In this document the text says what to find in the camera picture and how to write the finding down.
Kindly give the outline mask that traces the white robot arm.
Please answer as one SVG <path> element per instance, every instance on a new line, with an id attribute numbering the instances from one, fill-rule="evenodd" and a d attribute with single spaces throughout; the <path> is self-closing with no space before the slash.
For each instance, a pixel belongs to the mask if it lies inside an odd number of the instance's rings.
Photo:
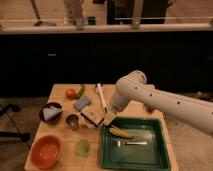
<path id="1" fill-rule="evenodd" d="M 122 112 L 131 101 L 141 102 L 213 136 L 213 103 L 178 95 L 147 85 L 146 75 L 139 70 L 119 78 L 109 100 L 112 113 Z"/>

